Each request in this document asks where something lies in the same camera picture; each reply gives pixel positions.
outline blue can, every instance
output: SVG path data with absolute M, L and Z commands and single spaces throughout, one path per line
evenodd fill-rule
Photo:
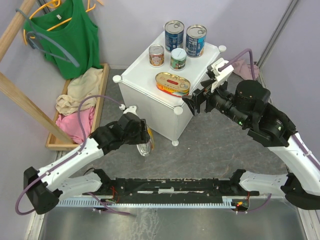
M 164 25 L 165 49 L 171 52 L 173 49 L 182 49 L 184 46 L 185 25 L 178 20 L 168 21 Z
M 185 51 L 191 58 L 198 58 L 204 53 L 207 29 L 202 25 L 187 28 L 185 37 Z

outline wooden box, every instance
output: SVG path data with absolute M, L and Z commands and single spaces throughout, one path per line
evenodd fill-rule
M 103 66 L 103 72 L 102 72 L 102 79 L 101 83 L 99 86 L 99 95 L 105 95 L 106 92 L 106 87 L 107 87 L 107 81 L 108 81 L 108 75 L 109 75 L 109 65 L 107 63 L 102 63 Z M 64 84 L 63 90 L 62 90 L 62 95 L 67 94 L 68 91 L 68 85 L 71 82 L 70 80 L 67 80 Z M 99 127 L 100 124 L 100 118 L 101 118 L 101 112 L 102 112 L 102 107 L 104 105 L 104 98 L 98 97 L 96 101 L 96 106 L 95 106 L 95 112 L 94 112 L 94 118 L 93 118 L 93 124 L 91 128 L 91 132 L 96 130 Z M 59 112 L 56 111 L 53 121 L 56 122 L 59 116 Z M 51 132 L 49 133 L 49 136 L 47 138 L 47 141 L 45 143 L 45 146 L 53 151 L 70 151 L 78 147 L 77 143 L 64 143 L 57 139 Z

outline blue-gray hanger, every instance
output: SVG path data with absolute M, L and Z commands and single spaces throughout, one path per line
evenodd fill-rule
M 21 13 L 25 18 L 26 20 L 28 21 L 30 27 L 32 28 L 33 31 L 29 31 L 27 34 L 26 34 L 26 39 L 27 39 L 27 42 L 30 44 L 30 46 L 33 48 L 33 49 L 38 49 L 39 51 L 45 53 L 45 54 L 49 54 L 55 58 L 58 58 L 58 59 L 61 59 L 61 60 L 64 60 L 68 63 L 72 63 L 73 65 L 75 65 L 77 68 L 80 66 L 80 64 L 78 63 L 78 61 L 66 50 L 64 49 L 59 43 L 57 43 L 56 41 L 52 40 L 50 37 L 42 34 L 42 33 L 39 33 L 35 30 L 34 26 L 33 26 L 33 22 L 29 19 L 29 17 L 23 12 L 21 11 L 20 9 L 16 8 L 15 9 L 16 12 L 19 12 Z M 47 41 L 49 41 L 50 43 L 52 43 L 53 45 L 55 45 L 58 49 L 61 50 L 61 52 L 64 54 L 64 57 L 62 56 L 58 56 L 56 54 L 53 54 L 51 52 L 47 52 L 45 50 L 43 50 L 41 47 L 39 47 L 32 39 L 31 39 L 31 35 L 33 35 L 33 37 L 35 37 L 36 39 L 38 40 L 41 40 L 41 39 L 45 39 Z

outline floor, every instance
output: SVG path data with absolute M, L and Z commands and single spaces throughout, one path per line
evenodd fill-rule
M 280 199 L 272 199 L 263 211 L 241 215 L 212 208 L 117 210 L 132 215 L 56 207 L 45 215 L 39 240 L 307 240 L 297 208 Z
M 122 95 L 112 77 L 123 71 L 111 69 L 106 88 L 106 95 L 120 102 L 123 102 Z M 228 90 L 234 93 L 241 80 L 231 75 Z M 106 99 L 100 125 L 118 120 L 121 114 L 118 106 Z M 103 169 L 111 178 L 228 178 L 236 169 L 263 174 L 287 172 L 285 164 L 274 153 L 253 141 L 246 130 L 216 110 L 193 117 L 177 147 L 157 132 L 154 139 L 155 149 L 148 157 L 141 156 L 134 145 L 123 145 L 76 175 L 82 175 L 91 167 Z

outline white wall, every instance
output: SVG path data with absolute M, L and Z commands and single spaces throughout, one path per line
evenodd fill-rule
M 0 35 L 12 20 L 22 0 L 3 1 L 0 8 Z M 43 56 L 25 46 L 20 32 L 4 59 L 0 71 L 34 101 L 50 118 L 55 99 L 65 80 Z M 48 131 L 0 92 L 0 239 L 22 240 L 30 216 L 15 213 L 15 202 L 23 189 L 23 172 L 52 162 L 56 153 L 45 148 Z M 25 198 L 20 209 L 31 209 Z
M 296 125 L 320 159 L 320 1 L 302 0 L 279 37 L 262 73 L 274 105 Z
M 99 26 L 101 59 L 129 66 L 176 19 L 207 28 L 206 41 L 226 45 L 227 59 L 252 48 L 257 61 L 290 0 L 104 0 L 90 13 Z

